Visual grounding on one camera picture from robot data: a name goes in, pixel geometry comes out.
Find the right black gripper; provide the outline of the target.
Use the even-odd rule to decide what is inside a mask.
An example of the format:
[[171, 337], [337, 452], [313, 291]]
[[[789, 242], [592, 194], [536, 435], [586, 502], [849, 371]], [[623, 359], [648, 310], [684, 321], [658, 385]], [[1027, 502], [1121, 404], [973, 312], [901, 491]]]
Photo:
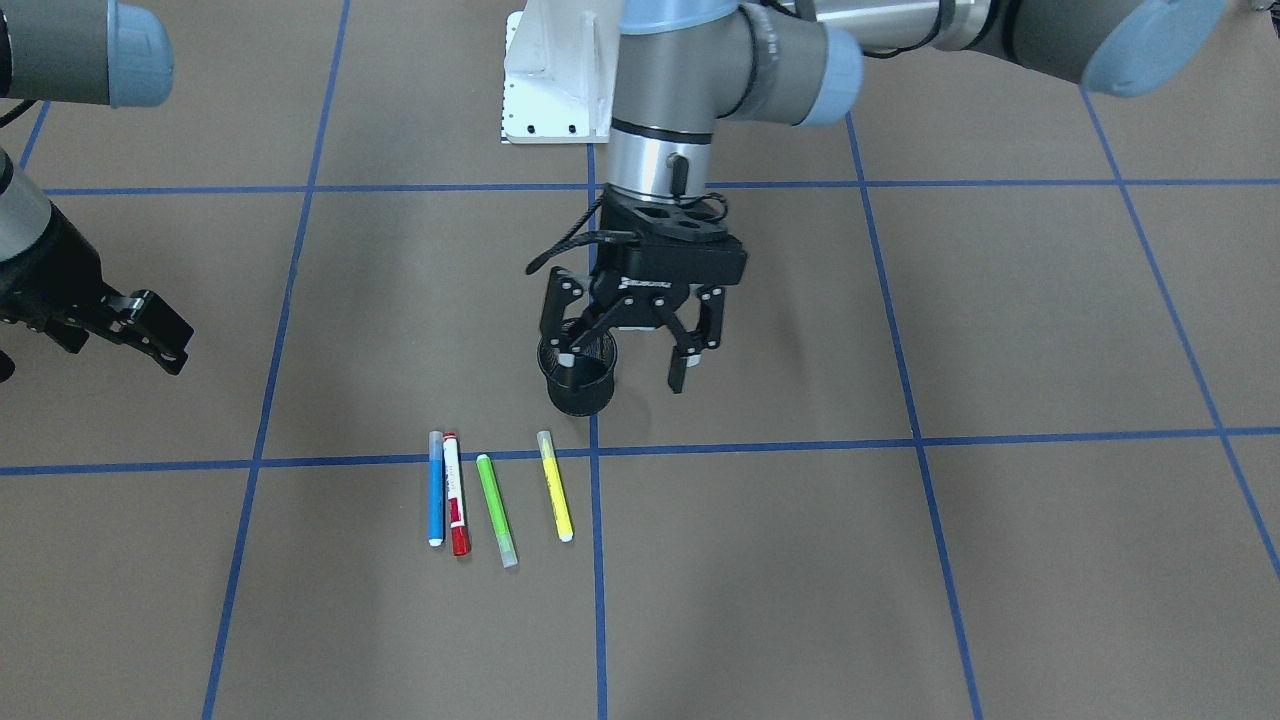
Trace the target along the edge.
[[70, 354], [91, 333], [138, 350], [166, 374], [188, 363], [195, 328], [157, 292], [106, 288], [97, 250], [58, 209], [42, 234], [1, 264], [1, 319], [46, 334]]

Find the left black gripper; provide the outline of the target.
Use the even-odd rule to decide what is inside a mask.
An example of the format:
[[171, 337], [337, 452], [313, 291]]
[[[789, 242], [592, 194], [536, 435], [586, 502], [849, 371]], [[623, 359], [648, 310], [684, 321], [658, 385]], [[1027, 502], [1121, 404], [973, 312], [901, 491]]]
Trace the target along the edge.
[[586, 286], [564, 268], [554, 268], [547, 282], [541, 309], [538, 360], [547, 380], [607, 380], [613, 377], [613, 336], [609, 331], [655, 331], [667, 328], [675, 345], [667, 386], [684, 392], [691, 366], [707, 350], [721, 346], [724, 324], [724, 287], [696, 286], [698, 323], [678, 318], [689, 300], [690, 284], [635, 279], [609, 268], [590, 273], [590, 302], [582, 316], [571, 316], [573, 304], [586, 299]]

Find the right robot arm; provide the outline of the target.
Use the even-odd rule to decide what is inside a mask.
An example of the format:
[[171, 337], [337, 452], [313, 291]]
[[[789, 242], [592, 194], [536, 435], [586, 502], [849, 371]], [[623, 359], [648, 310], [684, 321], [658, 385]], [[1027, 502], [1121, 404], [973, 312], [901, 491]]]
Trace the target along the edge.
[[[5, 1], [3, 96], [18, 108], [73, 102], [155, 108], [174, 85], [165, 24], [123, 1]], [[1, 174], [1, 316], [69, 354], [97, 336], [184, 368], [193, 328], [159, 293], [122, 293], [102, 277], [97, 250], [12, 156]]]

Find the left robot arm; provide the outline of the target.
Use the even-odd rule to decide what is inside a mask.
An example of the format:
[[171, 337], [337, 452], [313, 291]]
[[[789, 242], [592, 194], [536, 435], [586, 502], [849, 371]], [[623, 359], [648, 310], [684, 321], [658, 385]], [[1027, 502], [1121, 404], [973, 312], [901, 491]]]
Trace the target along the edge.
[[827, 126], [861, 88], [864, 63], [922, 47], [974, 51], [1092, 94], [1153, 91], [1199, 51], [1222, 1], [626, 1], [608, 115], [609, 164], [588, 209], [527, 265], [596, 249], [586, 275], [550, 270], [539, 364], [572, 416], [614, 392], [613, 331], [666, 328], [678, 393], [721, 346], [724, 291], [748, 252], [707, 188], [719, 120]]

